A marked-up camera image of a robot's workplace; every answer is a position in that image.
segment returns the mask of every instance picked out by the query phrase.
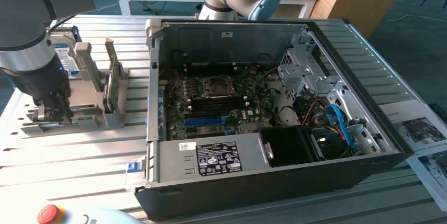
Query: warning label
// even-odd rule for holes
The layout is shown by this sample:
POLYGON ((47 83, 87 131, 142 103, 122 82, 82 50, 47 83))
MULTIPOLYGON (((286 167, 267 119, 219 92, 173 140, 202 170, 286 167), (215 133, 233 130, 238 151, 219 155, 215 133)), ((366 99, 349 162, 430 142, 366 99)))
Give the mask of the warning label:
POLYGON ((243 170, 237 142, 198 145, 197 153, 202 176, 243 170))

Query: emergency stop button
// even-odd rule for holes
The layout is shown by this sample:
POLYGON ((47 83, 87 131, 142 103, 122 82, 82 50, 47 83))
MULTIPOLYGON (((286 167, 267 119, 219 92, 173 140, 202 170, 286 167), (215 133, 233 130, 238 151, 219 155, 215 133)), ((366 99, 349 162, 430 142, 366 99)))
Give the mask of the emergency stop button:
POLYGON ((62 210, 55 205, 47 205, 41 210, 38 222, 39 224, 53 224, 58 221, 61 215, 62 210))

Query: gray carpet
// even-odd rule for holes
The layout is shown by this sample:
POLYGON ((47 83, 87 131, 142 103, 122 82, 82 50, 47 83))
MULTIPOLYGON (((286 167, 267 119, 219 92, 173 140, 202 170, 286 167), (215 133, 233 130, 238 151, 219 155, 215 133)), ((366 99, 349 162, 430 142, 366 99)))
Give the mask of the gray carpet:
MULTIPOLYGON (((370 42, 425 100, 447 109, 447 23, 414 17, 398 22, 386 21, 403 15, 447 19, 447 8, 442 8, 445 1, 429 0, 421 6, 422 0, 397 0, 370 42)), ((198 3, 154 2, 146 5, 154 11, 145 11, 141 2, 131 2, 133 14, 155 15, 158 12, 165 16, 193 16, 198 12, 198 3)), ((115 5, 87 14, 119 15, 121 7, 115 5)), ((10 83, 0 79, 0 113, 11 94, 10 83)))

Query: motherboard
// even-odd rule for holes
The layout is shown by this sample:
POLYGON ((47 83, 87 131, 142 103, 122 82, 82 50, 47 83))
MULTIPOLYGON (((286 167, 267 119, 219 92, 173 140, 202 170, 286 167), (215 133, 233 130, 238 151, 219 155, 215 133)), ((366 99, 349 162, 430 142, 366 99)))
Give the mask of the motherboard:
POLYGON ((166 140, 253 133, 273 126, 267 72, 257 64, 162 69, 166 140))

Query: aluminum extrusion table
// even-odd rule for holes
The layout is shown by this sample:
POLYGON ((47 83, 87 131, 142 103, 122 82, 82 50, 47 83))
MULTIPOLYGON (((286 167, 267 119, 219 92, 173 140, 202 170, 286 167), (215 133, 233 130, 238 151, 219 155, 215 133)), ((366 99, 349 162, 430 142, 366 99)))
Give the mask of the aluminum extrusion table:
MULTIPOLYGON (((126 127, 65 136, 20 138, 20 115, 31 97, 15 91, 0 125, 0 198, 41 198, 55 204, 119 209, 151 223, 125 190, 131 159, 146 155, 146 112, 150 56, 147 16, 78 16, 83 41, 94 45, 101 69, 110 66, 103 45, 115 40, 118 58, 130 68, 126 127)), ((342 20, 315 20, 379 104, 419 99, 399 75, 342 20)), ((403 163, 373 175, 353 189, 226 210, 165 223, 445 223, 443 213, 410 166, 403 163)))

